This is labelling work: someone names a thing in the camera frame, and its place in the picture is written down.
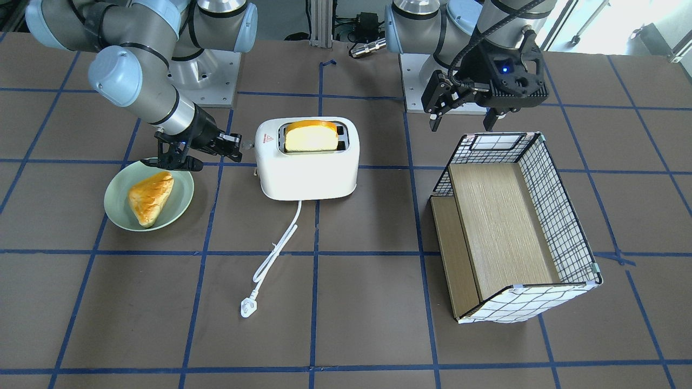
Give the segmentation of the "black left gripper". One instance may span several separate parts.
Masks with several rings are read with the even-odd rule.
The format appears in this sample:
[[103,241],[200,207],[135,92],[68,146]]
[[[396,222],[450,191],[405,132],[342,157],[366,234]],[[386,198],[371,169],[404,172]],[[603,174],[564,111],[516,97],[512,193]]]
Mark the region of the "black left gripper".
[[453,66],[451,75],[434,71],[422,95],[423,111],[430,114],[430,130],[438,130],[441,114],[465,103],[489,108],[483,126],[492,131],[500,114],[546,101],[544,57],[535,37],[534,30],[523,29],[519,46],[512,49],[483,39]]

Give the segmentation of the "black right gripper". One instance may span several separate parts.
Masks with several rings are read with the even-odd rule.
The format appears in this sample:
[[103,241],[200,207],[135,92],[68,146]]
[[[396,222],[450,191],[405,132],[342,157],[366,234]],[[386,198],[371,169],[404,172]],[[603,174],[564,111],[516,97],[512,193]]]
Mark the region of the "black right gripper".
[[169,171],[200,171],[203,162],[188,155],[189,149],[198,150],[209,155],[221,155],[234,163],[241,163],[244,157],[240,151],[242,136],[237,133],[225,135],[217,127],[214,118],[206,111],[195,106],[192,123],[177,135],[166,135],[158,131],[157,157],[154,167]]

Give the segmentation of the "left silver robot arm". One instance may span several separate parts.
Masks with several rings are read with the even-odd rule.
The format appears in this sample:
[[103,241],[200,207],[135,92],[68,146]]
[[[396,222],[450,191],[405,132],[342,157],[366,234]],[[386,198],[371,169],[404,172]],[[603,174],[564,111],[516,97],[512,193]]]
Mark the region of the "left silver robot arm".
[[430,55],[422,110],[437,131],[443,115],[468,103],[497,120],[549,97],[543,52],[536,35],[554,1],[393,1],[386,8],[391,52]]

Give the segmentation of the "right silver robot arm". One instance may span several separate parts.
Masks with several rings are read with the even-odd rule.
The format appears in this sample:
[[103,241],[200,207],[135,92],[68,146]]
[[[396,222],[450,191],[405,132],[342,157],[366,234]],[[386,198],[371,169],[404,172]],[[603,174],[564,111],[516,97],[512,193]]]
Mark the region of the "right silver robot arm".
[[225,87],[222,59],[249,54],[233,76],[251,81],[303,81],[318,51],[299,43],[256,42],[258,10],[247,1],[30,1],[28,30],[44,46],[93,52],[91,87],[114,106],[156,128],[158,155],[148,166],[199,171],[190,150],[242,160],[241,135],[228,135],[192,92]]

